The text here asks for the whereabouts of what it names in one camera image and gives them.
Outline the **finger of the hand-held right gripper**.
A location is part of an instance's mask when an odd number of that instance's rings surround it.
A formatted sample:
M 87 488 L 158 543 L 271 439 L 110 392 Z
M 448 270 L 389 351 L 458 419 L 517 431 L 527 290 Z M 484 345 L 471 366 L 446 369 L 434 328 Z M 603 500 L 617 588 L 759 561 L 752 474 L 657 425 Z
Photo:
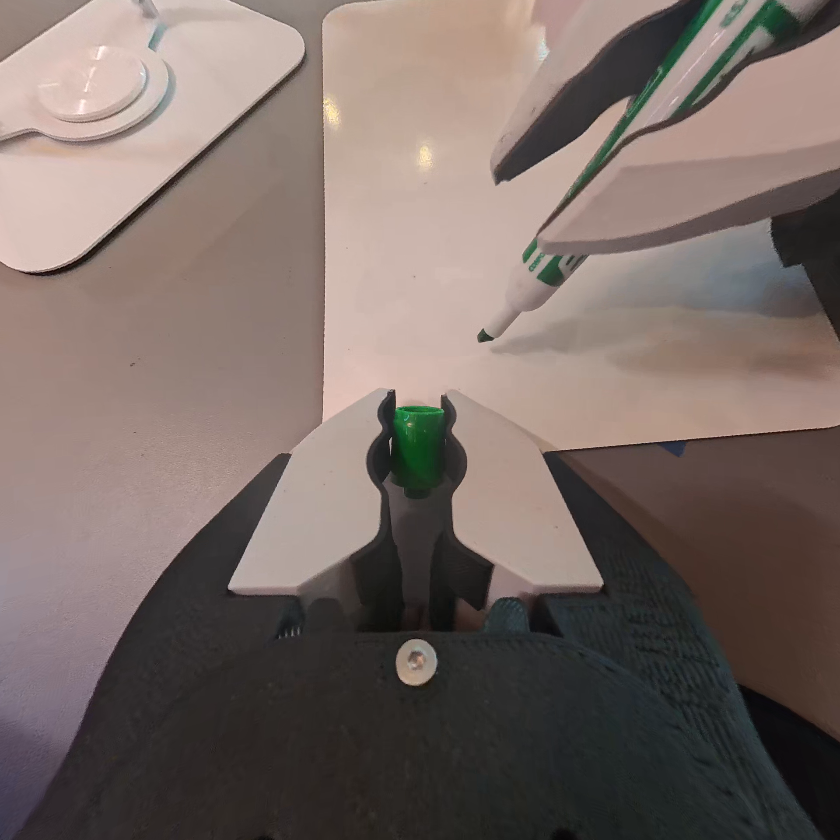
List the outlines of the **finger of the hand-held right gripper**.
M 749 225 L 838 189 L 839 34 L 744 67 L 704 108 L 624 143 L 539 231 L 552 255 L 616 254 Z
M 634 98 L 700 11 L 702 1 L 582 2 L 520 96 L 490 156 L 500 184 L 570 144 Z

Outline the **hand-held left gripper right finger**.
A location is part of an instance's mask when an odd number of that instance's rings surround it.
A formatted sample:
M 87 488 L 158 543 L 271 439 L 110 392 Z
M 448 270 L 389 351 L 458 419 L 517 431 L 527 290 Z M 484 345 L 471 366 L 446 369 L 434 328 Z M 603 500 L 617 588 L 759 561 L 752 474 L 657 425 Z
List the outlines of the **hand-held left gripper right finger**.
M 488 614 L 517 599 L 590 596 L 604 581 L 545 459 L 539 436 L 457 390 L 442 395 L 451 497 L 434 545 L 428 620 L 455 628 L 458 604 Z

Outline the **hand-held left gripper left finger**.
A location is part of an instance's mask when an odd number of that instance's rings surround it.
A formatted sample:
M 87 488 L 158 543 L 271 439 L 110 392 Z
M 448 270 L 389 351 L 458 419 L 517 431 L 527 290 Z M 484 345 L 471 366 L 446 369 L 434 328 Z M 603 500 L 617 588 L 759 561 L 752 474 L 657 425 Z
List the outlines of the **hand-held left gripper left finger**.
M 390 443 L 396 394 L 378 388 L 310 432 L 228 583 L 237 595 L 331 599 L 356 627 L 397 629 L 403 568 L 393 538 Z

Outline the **green marker cap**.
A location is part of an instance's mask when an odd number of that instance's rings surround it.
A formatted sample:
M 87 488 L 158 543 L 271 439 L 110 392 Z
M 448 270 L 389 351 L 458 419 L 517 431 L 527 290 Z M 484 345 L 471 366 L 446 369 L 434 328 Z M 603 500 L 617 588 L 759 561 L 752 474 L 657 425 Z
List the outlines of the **green marker cap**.
M 391 470 L 393 483 L 406 498 L 427 498 L 443 481 L 445 411 L 442 407 L 408 405 L 395 409 Z

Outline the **white whiteboard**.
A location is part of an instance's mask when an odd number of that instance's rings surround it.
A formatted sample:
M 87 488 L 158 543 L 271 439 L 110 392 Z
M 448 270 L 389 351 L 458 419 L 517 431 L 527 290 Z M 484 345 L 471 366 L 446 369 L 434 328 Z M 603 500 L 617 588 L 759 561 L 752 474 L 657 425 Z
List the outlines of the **white whiteboard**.
M 493 185 L 495 142 L 563 43 L 540 6 L 352 3 L 324 18 L 323 417 L 385 387 L 401 404 L 460 391 L 557 449 L 837 426 L 837 336 L 766 222 L 593 257 L 476 341 L 623 109 Z

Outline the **white metal stand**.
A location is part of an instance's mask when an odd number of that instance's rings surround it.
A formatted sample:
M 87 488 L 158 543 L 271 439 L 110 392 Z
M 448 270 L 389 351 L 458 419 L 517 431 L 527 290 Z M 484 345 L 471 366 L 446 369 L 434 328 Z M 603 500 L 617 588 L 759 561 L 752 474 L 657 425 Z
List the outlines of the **white metal stand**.
M 2 263 L 84 257 L 306 54 L 235 2 L 88 2 L 2 60 Z

